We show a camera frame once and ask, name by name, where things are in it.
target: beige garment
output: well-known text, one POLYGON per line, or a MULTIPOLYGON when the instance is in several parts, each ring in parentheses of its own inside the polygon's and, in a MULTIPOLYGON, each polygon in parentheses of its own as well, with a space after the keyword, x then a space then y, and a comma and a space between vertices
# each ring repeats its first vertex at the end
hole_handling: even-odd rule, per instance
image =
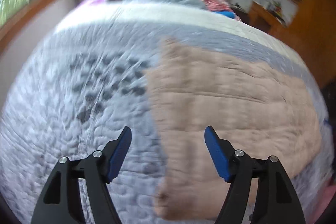
MULTIPOLYGON (((301 79, 264 62, 162 43, 162 59, 148 70, 148 94, 168 156, 155 211, 165 219, 216 218, 229 184, 221 179, 204 142, 212 125, 220 138, 251 157, 279 157, 290 178, 319 152, 319 122, 301 79)), ((253 179, 249 203, 255 201, 253 179)))

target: metal screw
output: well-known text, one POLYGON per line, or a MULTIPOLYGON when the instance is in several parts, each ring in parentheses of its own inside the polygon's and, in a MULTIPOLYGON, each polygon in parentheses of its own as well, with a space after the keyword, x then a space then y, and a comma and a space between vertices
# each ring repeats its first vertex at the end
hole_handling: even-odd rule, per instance
POLYGON ((64 163, 66 163, 68 161, 68 158, 67 157, 62 157, 62 158, 60 158, 59 160, 58 160, 58 162, 60 163, 60 164, 64 164, 64 163))
POLYGON ((243 150, 236 150, 236 151, 235 151, 235 155, 236 155, 237 157, 242 157, 242 156, 244 156, 244 151, 243 151, 243 150))
POLYGON ((278 160, 279 160, 278 157, 276 157, 276 156, 270 156, 269 159, 270 159, 271 162, 278 162, 278 160))
POLYGON ((101 155, 103 155, 103 152, 101 152, 100 150, 96 150, 95 152, 93 152, 92 154, 95 158, 99 158, 101 157, 101 155))

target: window sill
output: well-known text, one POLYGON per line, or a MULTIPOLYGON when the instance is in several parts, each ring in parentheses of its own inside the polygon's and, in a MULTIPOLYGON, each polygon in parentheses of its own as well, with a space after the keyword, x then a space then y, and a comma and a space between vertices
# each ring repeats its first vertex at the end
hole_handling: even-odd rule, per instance
POLYGON ((34 0, 24 6, 0 28, 0 55, 29 21, 55 0, 34 0))

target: blue object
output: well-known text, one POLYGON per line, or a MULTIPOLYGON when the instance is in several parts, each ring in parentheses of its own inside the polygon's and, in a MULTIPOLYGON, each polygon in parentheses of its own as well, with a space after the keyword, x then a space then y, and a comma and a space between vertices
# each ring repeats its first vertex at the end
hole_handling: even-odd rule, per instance
POLYGON ((226 182, 230 181, 229 160, 225 156, 219 144, 220 138, 211 127, 207 127, 204 131, 205 144, 208 147, 210 156, 215 164, 218 175, 224 178, 226 182))
POLYGON ((129 127, 125 127, 125 130, 120 134, 119 138, 116 141, 118 141, 118 144, 114 150, 112 157, 110 158, 110 170, 107 174, 110 182, 118 176, 121 166, 128 152, 128 148, 131 145, 131 129, 129 127))
POLYGON ((229 12, 229 11, 215 11, 215 13, 221 14, 223 16, 229 17, 229 18, 233 18, 235 19, 236 14, 233 12, 229 12))

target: paw print pattern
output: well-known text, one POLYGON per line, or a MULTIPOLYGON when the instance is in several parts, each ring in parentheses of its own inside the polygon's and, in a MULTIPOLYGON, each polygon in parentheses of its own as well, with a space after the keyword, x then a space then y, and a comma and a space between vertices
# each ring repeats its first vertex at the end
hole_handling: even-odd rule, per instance
POLYGON ((123 55, 124 52, 102 56, 83 53, 77 54, 71 62, 70 72, 80 73, 80 82, 72 87, 72 92, 77 95, 85 93, 85 106, 77 115, 82 124, 103 113, 116 93, 121 96, 145 94, 145 87, 134 85, 133 82, 144 76, 142 70, 150 67, 149 61, 137 58, 122 61, 123 55))

